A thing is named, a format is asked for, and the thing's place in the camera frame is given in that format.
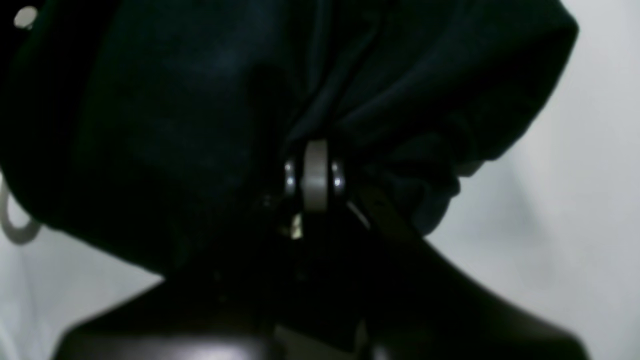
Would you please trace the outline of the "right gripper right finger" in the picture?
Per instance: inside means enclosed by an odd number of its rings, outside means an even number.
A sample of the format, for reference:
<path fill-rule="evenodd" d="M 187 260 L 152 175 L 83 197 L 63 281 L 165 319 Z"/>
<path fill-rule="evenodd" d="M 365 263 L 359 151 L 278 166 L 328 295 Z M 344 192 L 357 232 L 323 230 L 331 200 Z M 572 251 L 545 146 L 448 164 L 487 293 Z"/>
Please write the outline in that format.
<path fill-rule="evenodd" d="M 344 198 L 346 194 L 346 168 L 341 158 L 329 160 L 329 194 L 332 198 Z"/>

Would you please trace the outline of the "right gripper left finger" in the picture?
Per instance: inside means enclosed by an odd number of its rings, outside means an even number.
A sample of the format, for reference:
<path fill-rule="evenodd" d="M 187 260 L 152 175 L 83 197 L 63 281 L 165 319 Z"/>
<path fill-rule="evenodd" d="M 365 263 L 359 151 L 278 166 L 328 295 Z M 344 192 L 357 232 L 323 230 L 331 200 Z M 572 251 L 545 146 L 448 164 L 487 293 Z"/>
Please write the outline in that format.
<path fill-rule="evenodd" d="M 301 192 L 303 162 L 299 157 L 289 157 L 283 165 L 283 195 L 296 198 Z"/>

